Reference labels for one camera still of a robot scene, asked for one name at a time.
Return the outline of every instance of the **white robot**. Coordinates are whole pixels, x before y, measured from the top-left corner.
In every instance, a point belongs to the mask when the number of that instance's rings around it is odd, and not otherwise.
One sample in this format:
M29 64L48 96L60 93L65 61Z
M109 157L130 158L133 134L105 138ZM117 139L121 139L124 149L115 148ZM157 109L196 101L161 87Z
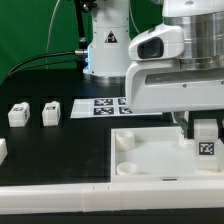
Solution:
M224 1L165 0L163 24L130 44L126 96L137 113L223 109Z
M92 10L93 40L88 46L84 78L99 83L124 82L131 63L129 0L91 1L96 7Z

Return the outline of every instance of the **small white block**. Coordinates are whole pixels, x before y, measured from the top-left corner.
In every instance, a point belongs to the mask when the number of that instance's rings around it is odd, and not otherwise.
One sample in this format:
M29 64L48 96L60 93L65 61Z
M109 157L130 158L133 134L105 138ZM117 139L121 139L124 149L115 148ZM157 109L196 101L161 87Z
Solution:
M5 139L0 139L0 166L3 163L5 157L7 156L7 148Z
M44 126L57 126L61 117L60 103L46 103L42 112Z
M15 104L8 113L10 127L24 127L30 117L28 103Z

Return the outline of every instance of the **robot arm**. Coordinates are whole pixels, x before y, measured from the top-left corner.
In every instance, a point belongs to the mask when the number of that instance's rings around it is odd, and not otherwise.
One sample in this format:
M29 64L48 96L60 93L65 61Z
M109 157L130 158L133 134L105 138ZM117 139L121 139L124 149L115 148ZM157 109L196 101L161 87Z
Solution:
M224 1L165 0L162 25L137 36L126 96L133 112L223 109Z

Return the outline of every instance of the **black square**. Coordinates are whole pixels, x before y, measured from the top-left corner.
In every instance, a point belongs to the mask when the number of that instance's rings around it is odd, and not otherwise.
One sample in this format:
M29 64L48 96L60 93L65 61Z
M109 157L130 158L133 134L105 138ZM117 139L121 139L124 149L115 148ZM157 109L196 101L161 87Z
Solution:
M118 99L118 104L119 104L119 105L127 105L127 103L126 103L126 98L119 98L119 99Z
M199 156L214 156L214 142L199 142Z
M94 106L113 106L113 99L97 99L94 101Z
M95 116L105 116L105 115L113 115L113 114L114 114L113 107L94 108Z
M119 107L120 114L132 114L128 107Z

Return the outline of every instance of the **white plastic block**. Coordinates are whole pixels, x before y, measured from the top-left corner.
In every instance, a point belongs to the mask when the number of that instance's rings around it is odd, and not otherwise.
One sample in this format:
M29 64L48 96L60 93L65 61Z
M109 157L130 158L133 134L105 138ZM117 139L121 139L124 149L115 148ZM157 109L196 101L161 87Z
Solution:
M0 139L0 165L3 163L5 157L7 156L7 148L5 139Z
M24 127L30 117L28 103L15 104L8 113L10 127Z
M196 167L218 171L218 125L215 119L195 120Z
M46 103L42 112L44 126L57 126L61 117L60 103Z

